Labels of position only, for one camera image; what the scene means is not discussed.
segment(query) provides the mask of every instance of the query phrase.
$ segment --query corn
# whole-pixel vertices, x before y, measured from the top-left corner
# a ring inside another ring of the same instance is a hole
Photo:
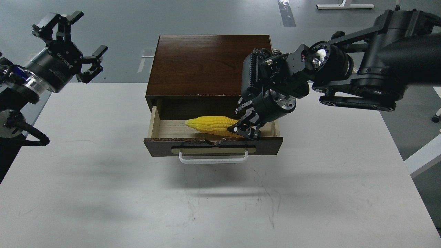
[[[185,121],[185,124],[199,132],[220,135],[224,137],[241,137],[228,132],[227,128],[234,125],[237,120],[225,116],[201,116]]]

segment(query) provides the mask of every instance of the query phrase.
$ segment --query chair wheel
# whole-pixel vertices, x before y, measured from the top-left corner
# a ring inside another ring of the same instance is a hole
[[[441,120],[441,118],[438,117],[438,116],[436,116],[436,115],[434,115],[434,116],[432,117],[432,121],[433,121],[434,123],[438,123],[438,122],[440,122],[440,120]]]

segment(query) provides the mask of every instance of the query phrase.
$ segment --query wooden cabinet top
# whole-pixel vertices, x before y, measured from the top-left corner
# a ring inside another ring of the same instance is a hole
[[[269,35],[161,35],[146,96],[238,96],[254,48],[271,49]]]

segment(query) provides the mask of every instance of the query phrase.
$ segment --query drawer front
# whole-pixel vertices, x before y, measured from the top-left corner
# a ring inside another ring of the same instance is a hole
[[[276,155],[282,142],[282,137],[263,137],[259,141],[246,138],[223,138],[220,141],[208,141],[204,138],[144,139],[144,144],[152,157],[178,156],[179,150],[183,154],[192,156],[239,155],[243,154],[243,148],[248,149],[250,155]]]

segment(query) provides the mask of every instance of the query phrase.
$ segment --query gray floor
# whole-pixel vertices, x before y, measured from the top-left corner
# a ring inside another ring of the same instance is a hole
[[[290,52],[301,43],[311,45],[329,40],[337,30],[350,33],[370,27],[384,10],[395,7],[394,0],[355,0],[354,3],[373,3],[375,8],[315,8],[315,4],[336,2],[290,0],[295,27],[285,27],[278,0],[152,0],[127,3],[116,0],[0,0],[0,23],[3,23],[0,26],[0,52],[17,64],[25,64],[44,47],[43,41],[31,35],[32,24],[37,24],[49,12],[70,14],[81,10],[85,16],[72,27],[73,42],[86,56],[101,44],[109,47],[102,63],[105,69],[93,82],[146,83],[151,61],[146,59],[142,66],[141,56],[155,50],[160,34],[269,34],[273,48]],[[402,10],[417,8],[441,15],[439,0],[401,2]],[[360,55],[353,57],[360,62]],[[439,134],[441,126],[431,123],[430,117],[440,106],[441,100],[432,88],[412,88],[398,102],[395,112],[383,114],[403,159]],[[38,108],[25,110],[29,120],[35,119]],[[415,178],[415,184],[437,225],[441,223],[440,178],[441,165]]]

